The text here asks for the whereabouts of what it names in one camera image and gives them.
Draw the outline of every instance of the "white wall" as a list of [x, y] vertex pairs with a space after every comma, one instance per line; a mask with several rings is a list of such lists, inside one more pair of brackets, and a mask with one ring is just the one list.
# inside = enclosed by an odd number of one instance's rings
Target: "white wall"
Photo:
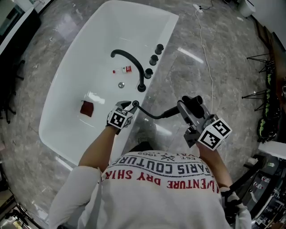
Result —
[[271, 33], [275, 32], [286, 49], [286, 0], [250, 0], [255, 6], [253, 16]]

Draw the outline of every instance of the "small bottle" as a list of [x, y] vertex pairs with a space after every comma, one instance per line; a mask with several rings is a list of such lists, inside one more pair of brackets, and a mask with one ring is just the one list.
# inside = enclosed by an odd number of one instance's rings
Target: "small bottle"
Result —
[[273, 211], [272, 208], [269, 208], [269, 207], [266, 207], [266, 210], [267, 210], [268, 212], [272, 212], [272, 211]]
[[271, 167], [274, 167], [274, 166], [275, 166], [275, 164], [274, 164], [274, 163], [271, 163], [271, 162], [268, 162], [267, 165], [268, 165], [268, 166], [271, 166]]
[[130, 73], [130, 72], [132, 72], [131, 66], [116, 68], [112, 71], [113, 74], [115, 74], [115, 73]]
[[263, 189], [263, 186], [261, 184], [258, 184], [257, 182], [254, 182], [253, 186], [259, 189]]
[[267, 177], [265, 177], [265, 176], [263, 176], [263, 177], [261, 178], [261, 180], [263, 180], [263, 181], [266, 182], [266, 183], [269, 183], [269, 181], [270, 181], [270, 179], [267, 178]]

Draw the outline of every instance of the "gray marble floor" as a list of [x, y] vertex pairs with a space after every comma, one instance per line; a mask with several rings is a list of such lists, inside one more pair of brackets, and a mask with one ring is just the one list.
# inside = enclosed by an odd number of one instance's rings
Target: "gray marble floor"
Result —
[[[211, 107], [211, 79], [201, 47], [200, 27], [194, 15], [197, 0], [134, 0], [179, 15], [160, 66], [143, 107], [152, 114], [174, 106], [183, 95], [201, 95]], [[69, 45], [85, 22], [104, 0], [54, 0], [41, 14], [42, 25], [23, 54], [25, 78], [17, 85], [13, 107], [17, 115], [11, 124], [0, 122], [5, 150], [0, 153], [4, 170], [16, 199], [47, 225], [47, 212], [52, 199], [64, 184], [73, 164], [47, 148], [38, 136], [38, 126], [50, 83]], [[208, 6], [209, 0], [200, 0]], [[247, 56], [266, 53], [251, 18], [244, 21], [234, 4], [214, 0], [214, 7], [197, 13], [202, 25], [203, 45], [213, 78], [213, 113], [224, 118], [233, 133], [220, 146], [219, 152], [231, 176], [236, 180], [243, 163], [257, 152], [257, 121], [253, 112], [256, 100], [241, 96], [265, 87], [264, 74], [258, 74], [261, 63]], [[191, 58], [191, 53], [203, 63]], [[187, 126], [177, 115], [169, 119], [150, 120], [140, 114], [125, 151], [146, 136], [155, 149], [190, 152], [183, 139]]]

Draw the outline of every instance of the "black hose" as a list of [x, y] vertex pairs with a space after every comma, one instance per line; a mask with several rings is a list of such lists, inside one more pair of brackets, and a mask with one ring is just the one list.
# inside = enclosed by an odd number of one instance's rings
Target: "black hose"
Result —
[[139, 106], [139, 104], [136, 104], [135, 106], [138, 107], [144, 114], [148, 115], [152, 119], [164, 118], [164, 114], [161, 114], [159, 116], [154, 116], [154, 115], [150, 114], [149, 112], [145, 111], [142, 107]]

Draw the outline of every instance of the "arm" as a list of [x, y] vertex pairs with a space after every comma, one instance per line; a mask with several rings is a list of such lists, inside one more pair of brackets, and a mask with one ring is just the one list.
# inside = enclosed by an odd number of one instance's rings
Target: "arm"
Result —
[[197, 142], [197, 147], [200, 150], [200, 158], [209, 166], [214, 175], [214, 178], [218, 183], [218, 186], [221, 188], [229, 187], [232, 185], [232, 180], [229, 172], [223, 163], [218, 151], [211, 151], [199, 142]]
[[67, 181], [57, 193], [49, 212], [49, 228], [68, 221], [80, 206], [91, 199], [92, 193], [101, 177], [101, 171], [108, 166], [113, 140], [117, 128], [108, 126], [84, 152], [79, 166], [68, 176]]
[[117, 131], [118, 129], [113, 126], [105, 127], [103, 132], [101, 132], [84, 152], [79, 166], [100, 168], [101, 172], [103, 172], [108, 166], [114, 137]]

